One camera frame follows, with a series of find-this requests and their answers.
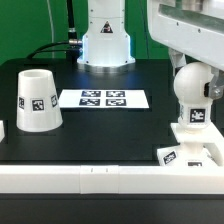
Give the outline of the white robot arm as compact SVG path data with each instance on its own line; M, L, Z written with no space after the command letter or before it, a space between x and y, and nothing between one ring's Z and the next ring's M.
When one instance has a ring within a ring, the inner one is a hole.
M207 96L224 95L224 0L147 0L148 33L168 47L175 71L191 57L212 67ZM88 0L88 30L79 66L114 72L132 64L131 40L124 28L125 0Z

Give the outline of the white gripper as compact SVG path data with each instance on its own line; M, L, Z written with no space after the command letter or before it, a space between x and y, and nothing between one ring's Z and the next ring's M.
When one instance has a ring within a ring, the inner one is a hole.
M151 38L169 47L173 75L186 65L185 55L215 67L204 95L220 99L224 95L224 0L147 0L147 17Z

